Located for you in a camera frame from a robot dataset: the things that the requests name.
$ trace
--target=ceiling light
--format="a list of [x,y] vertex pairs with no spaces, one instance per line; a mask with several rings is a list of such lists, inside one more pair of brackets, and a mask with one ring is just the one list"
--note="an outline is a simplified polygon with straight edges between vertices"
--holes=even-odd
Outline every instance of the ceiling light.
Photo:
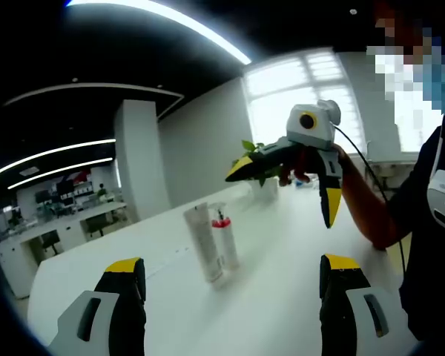
[[90,161],[90,162],[84,162],[84,163],[79,163],[78,165],[70,165],[68,167],[64,167],[64,168],[60,168],[60,169],[55,169],[54,171],[50,171],[50,172],[46,172],[43,174],[39,174],[38,176],[34,176],[25,180],[22,180],[21,182],[18,182],[16,184],[11,185],[10,187],[8,187],[8,189],[13,189],[15,187],[18,187],[19,185],[31,182],[32,180],[38,179],[38,178],[42,178],[42,177],[46,177],[49,176],[50,174],[55,174],[55,173],[59,173],[59,172],[63,172],[63,171],[67,171],[68,169],[74,169],[74,168],[78,168],[78,167],[82,167],[84,165],[95,165],[97,163],[103,163],[103,162],[108,162],[111,161],[113,158],[104,158],[104,159],[97,159],[95,161]]
[[43,156],[46,156],[48,154],[54,154],[56,152],[66,151],[66,150],[70,150],[70,149],[73,149],[73,148],[92,146],[92,145],[100,145],[102,143],[112,143],[112,142],[115,142],[115,141],[116,141],[116,139],[101,139],[100,141],[84,142],[84,143],[78,143],[77,145],[71,145],[71,146],[65,146],[65,147],[60,147],[60,148],[54,148],[53,150],[41,152],[40,154],[34,154],[34,155],[29,156],[27,158],[20,159],[19,161],[16,161],[14,163],[6,165],[5,167],[0,168],[0,173],[3,173],[6,170],[8,170],[10,168],[13,168],[13,167],[16,167],[17,165],[20,165],[22,163],[31,161],[32,159],[35,159],[35,158],[38,158],[38,157],[43,157]]
[[216,45],[220,46],[222,49],[226,50],[232,56],[237,58],[244,65],[251,63],[251,60],[240,50],[238,50],[231,43],[226,41],[223,37],[215,33],[213,30],[207,28],[204,24],[200,24],[198,21],[192,19],[191,17],[184,15],[171,7],[165,5],[157,4],[156,2],[149,0],[71,0],[67,6],[80,5],[80,4],[116,4],[124,5],[129,7],[135,7],[140,10],[145,10],[157,15],[166,17],[167,19],[173,20],[182,24],[183,26],[191,28],[193,31],[198,32],[207,39],[210,39]]

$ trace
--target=white table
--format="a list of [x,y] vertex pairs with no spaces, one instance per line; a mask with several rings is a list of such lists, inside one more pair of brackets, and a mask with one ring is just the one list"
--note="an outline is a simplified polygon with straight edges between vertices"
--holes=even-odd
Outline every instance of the white table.
[[[202,277],[182,213],[218,200],[229,203],[241,266],[215,289]],[[320,355],[319,267],[325,253],[355,258],[372,286],[398,295],[400,281],[386,253],[360,235],[344,202],[327,230],[318,191],[281,188],[277,201],[254,204],[243,183],[44,261],[28,323],[48,345],[59,315],[94,289],[107,266],[140,256],[147,272],[146,354]]]
[[74,215],[52,220],[43,225],[30,228],[21,234],[11,236],[0,242],[0,266],[17,298],[30,295],[33,279],[38,270],[34,250],[41,249],[40,236],[56,231],[62,248],[69,251],[87,242],[82,222],[109,211],[124,208],[124,202],[109,202],[80,211]]

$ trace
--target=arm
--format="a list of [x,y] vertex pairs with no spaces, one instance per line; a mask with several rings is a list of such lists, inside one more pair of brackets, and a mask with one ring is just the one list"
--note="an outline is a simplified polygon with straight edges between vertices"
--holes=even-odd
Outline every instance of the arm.
[[375,248],[393,245],[409,232],[392,219],[386,203],[376,197],[351,159],[340,152],[343,167],[343,197],[357,228]]

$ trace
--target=white tube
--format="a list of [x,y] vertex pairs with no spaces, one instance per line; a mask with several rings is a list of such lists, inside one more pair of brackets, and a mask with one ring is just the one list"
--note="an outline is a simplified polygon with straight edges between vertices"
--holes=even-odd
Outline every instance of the white tube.
[[184,216],[205,279],[214,282],[223,274],[223,270],[211,230],[208,204],[197,205],[185,211]]

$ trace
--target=black ceiling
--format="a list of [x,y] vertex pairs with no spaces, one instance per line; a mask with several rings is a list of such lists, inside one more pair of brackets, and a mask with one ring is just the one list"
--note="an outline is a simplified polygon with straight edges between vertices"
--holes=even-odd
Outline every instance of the black ceiling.
[[[161,85],[183,94],[183,105],[239,76],[243,68],[200,34],[152,13],[116,5],[20,2],[0,1],[0,167],[47,149],[113,137],[113,115],[122,99],[155,101],[157,113],[174,100],[134,90],[82,88],[4,106],[23,93],[77,78],[78,83]],[[324,1],[159,2],[202,22],[253,62],[307,47],[363,50],[375,35],[372,9],[364,0],[329,5]],[[352,8],[357,15],[349,12]],[[86,162],[92,156],[80,155],[78,160]]]

